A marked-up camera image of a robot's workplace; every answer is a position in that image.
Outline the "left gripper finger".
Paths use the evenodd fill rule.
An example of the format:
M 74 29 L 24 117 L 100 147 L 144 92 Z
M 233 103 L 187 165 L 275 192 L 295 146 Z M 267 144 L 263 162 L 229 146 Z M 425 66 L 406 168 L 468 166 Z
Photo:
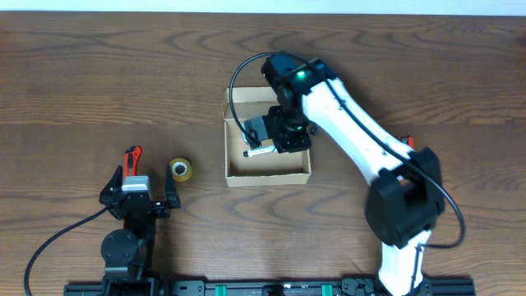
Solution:
M 122 173 L 123 168 L 121 165 L 119 165 L 113 176 L 110 178 L 108 183 L 104 186 L 104 188 L 101 191 L 102 197 L 111 197 L 113 195 L 114 191 L 118 191 L 121 189 L 122 186 Z
M 176 201 L 178 199 L 175 180 L 172 177 L 172 169 L 169 164 L 166 166 L 164 193 L 168 201 Z

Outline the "yellow clear tape roll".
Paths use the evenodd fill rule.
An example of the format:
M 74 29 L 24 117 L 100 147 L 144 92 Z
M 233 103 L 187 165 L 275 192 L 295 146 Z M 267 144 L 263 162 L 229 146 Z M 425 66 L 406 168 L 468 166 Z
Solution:
M 176 158 L 170 161 L 172 178 L 177 183 L 183 183 L 189 180 L 193 174 L 193 169 L 189 160 L 185 158 Z

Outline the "black capped white marker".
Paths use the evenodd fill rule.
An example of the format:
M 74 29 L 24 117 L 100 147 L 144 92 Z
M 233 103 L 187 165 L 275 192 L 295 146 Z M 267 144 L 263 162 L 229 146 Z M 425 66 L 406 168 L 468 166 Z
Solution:
M 276 147 L 274 145 L 271 146 L 261 146 L 254 149 L 246 150 L 243 152 L 243 156 L 245 158 L 251 158 L 257 155 L 263 155 L 268 153 L 274 153 L 276 152 Z

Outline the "red utility knife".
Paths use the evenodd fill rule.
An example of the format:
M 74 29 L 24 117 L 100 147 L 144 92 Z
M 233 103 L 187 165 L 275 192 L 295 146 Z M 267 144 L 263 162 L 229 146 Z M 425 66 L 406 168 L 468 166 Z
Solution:
M 124 178 L 137 175 L 138 163 L 142 155 L 140 146 L 129 147 L 124 155 Z

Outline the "red black stapler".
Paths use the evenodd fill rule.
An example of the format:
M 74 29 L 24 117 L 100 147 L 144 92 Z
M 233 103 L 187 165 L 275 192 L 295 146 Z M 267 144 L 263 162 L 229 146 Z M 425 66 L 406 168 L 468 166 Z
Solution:
M 414 148 L 414 139 L 411 136 L 401 137 L 400 141 L 409 146 L 410 148 Z

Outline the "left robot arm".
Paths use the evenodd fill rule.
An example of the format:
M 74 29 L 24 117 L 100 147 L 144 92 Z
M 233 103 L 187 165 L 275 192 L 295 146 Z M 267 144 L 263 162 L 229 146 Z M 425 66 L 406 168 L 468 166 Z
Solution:
M 123 222 L 101 244 L 105 261 L 102 294 L 125 296 L 159 296 L 170 294 L 170 284 L 152 269 L 156 221 L 168 219 L 171 210 L 181 206 L 172 169 L 166 168 L 165 199 L 151 199 L 147 176 L 123 175 L 118 166 L 102 189 L 99 202 Z

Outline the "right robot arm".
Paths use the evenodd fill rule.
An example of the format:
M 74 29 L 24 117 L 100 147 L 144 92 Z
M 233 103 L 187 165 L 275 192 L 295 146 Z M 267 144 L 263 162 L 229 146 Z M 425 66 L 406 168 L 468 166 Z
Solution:
M 357 165 L 369 186 L 365 216 L 382 242 L 379 281 L 390 295 L 409 295 L 423 280 L 422 250 L 445 208 L 436 154 L 416 152 L 376 123 L 320 59 L 304 63 L 286 53 L 270 55 L 261 73 L 279 107 L 265 120 L 263 139 L 279 153 L 310 147 L 315 123 Z

